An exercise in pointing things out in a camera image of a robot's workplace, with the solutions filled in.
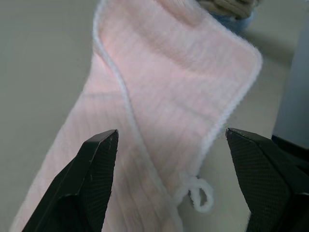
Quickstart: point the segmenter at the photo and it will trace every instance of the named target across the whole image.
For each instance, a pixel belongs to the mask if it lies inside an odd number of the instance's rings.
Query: white trim
[[[140,152],[142,154],[142,157],[143,157],[145,164],[148,168],[149,174],[150,174],[153,182],[156,184],[160,193],[163,194],[165,199],[168,201],[169,210],[170,210],[171,216],[174,219],[174,222],[176,223],[176,225],[178,227],[178,231],[183,231],[183,224],[182,224],[180,216],[177,212],[176,206],[179,205],[182,202],[184,196],[188,193],[189,189],[193,188],[193,186],[192,186],[193,180],[191,178],[187,178],[187,180],[183,181],[183,185],[180,186],[175,191],[173,198],[171,198],[171,196],[168,194],[165,186],[163,185],[154,164],[150,160],[150,156],[148,154],[147,148],[145,146],[142,135],[139,131],[137,122],[135,120],[135,116],[134,116],[134,112],[133,112],[133,109],[132,109],[132,106],[131,106],[131,102],[130,102],[130,98],[129,98],[129,94],[128,94],[126,84],[125,84],[125,82],[124,82],[124,80],[121,76],[119,69],[117,68],[116,64],[112,61],[112,59],[110,58],[108,53],[106,52],[104,45],[102,44],[102,42],[100,41],[100,38],[99,38],[98,24],[99,24],[99,21],[101,20],[102,10],[103,10],[105,4],[108,1],[109,0],[102,0],[99,3],[97,10],[95,12],[94,23],[93,23],[93,39],[94,39],[95,45],[97,46],[97,49],[98,49],[100,55],[105,59],[107,65],[110,67],[111,71],[113,72],[113,74],[115,75],[116,79],[119,82],[119,85],[120,85],[120,88],[121,88],[121,91],[122,91],[122,94],[123,94],[123,98],[124,98],[124,101],[125,101],[125,105],[126,105],[126,111],[127,111],[127,114],[128,114],[128,119],[129,119],[129,122],[130,122],[130,125],[131,125],[131,128],[132,128],[134,137],[135,137],[135,139],[136,139],[136,141],[139,145],[139,149],[140,149]],[[191,4],[196,4],[194,2],[194,0],[187,0],[187,1],[191,2]],[[239,93],[239,95],[237,96],[235,101],[232,104],[230,104],[230,106],[225,110],[224,114],[219,119],[218,123],[214,126],[214,128],[211,130],[210,134],[202,140],[202,144],[201,144],[201,148],[200,148],[198,158],[197,158],[196,162],[192,165],[192,168],[191,168],[191,170],[193,170],[194,175],[198,174],[199,169],[202,165],[202,162],[205,159],[206,154],[207,154],[209,148],[211,147],[211,145],[213,144],[218,132],[222,128],[222,125],[224,125],[224,123],[227,121],[227,119],[229,118],[231,113],[234,111],[236,106],[241,102],[241,100],[244,98],[245,94],[249,91],[249,89],[251,88],[251,86],[255,82],[255,80],[258,76],[258,73],[260,72],[261,67],[262,67],[262,57],[261,57],[261,54],[258,52],[258,50],[256,48],[254,48],[247,41],[243,40],[242,38],[238,37],[237,35],[235,35],[231,31],[224,28],[222,25],[220,25],[220,23],[218,23],[212,17],[209,17],[208,19],[213,20],[213,23],[217,25],[217,28],[219,30],[223,31],[224,33],[226,33],[230,37],[230,39],[232,39],[235,42],[239,43],[240,45],[244,46],[246,49],[252,50],[257,57],[258,64],[257,64],[255,70],[252,72],[252,75],[250,76],[250,81],[243,88],[243,90]],[[207,192],[211,192],[210,197],[212,199],[212,202],[211,202],[210,205],[212,205],[213,204],[212,191],[207,190]],[[210,209],[210,207],[208,207],[207,210],[201,209],[201,211],[208,211],[209,209]]]

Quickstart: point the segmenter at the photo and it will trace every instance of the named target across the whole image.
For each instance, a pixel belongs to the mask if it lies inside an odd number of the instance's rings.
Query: pink towel
[[[195,176],[255,81],[261,56],[195,0],[103,0],[87,83],[11,227],[21,231],[55,175],[94,134],[119,130],[104,232],[182,231],[177,206],[213,204]],[[199,189],[207,194],[200,205]]]

